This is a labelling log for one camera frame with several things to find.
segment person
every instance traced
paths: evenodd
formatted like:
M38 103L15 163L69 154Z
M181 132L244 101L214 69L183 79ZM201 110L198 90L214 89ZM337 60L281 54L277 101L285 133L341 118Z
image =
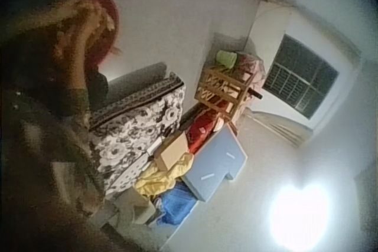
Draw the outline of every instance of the person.
M6 251L120 251L86 217L102 207L103 182L87 142L86 42L99 25L92 0L63 0L6 27L6 43L35 29L75 19L63 38L60 115L15 84L1 94L1 216ZM2 71L12 62L1 61Z

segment floral patterned fabric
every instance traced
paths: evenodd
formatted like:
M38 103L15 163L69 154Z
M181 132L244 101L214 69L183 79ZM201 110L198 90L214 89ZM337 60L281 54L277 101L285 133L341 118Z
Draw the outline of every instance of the floral patterned fabric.
M119 177L158 137L178 128L184 95L184 83L171 73L168 79L93 113L90 142L106 194L132 186L133 181L121 182Z

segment yellow cloth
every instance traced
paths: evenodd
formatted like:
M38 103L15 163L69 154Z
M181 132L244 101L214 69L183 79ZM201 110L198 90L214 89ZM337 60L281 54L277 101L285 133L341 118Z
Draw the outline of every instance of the yellow cloth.
M155 162L140 175L134 185L142 195L154 196L172 189L176 184L176 178L183 176L191 168L194 155L185 153L169 171L159 171Z

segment white floor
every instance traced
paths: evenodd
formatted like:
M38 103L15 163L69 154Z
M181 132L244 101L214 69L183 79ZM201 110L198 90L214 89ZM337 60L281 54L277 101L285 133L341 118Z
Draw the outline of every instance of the white floor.
M283 251L271 237L269 209L278 191L296 182L298 152L247 117L238 138L248 154L245 167L197 205L165 252Z
M186 83L184 110L194 92L209 51L246 44L257 0L115 0L120 13L116 46L100 71L108 80L164 62Z

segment blue fabric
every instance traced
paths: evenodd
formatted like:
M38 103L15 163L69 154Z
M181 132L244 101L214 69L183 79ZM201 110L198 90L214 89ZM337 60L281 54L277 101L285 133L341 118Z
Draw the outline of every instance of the blue fabric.
M196 197L183 182L176 182L173 189L161 195L164 216L157 224L179 225L197 203Z

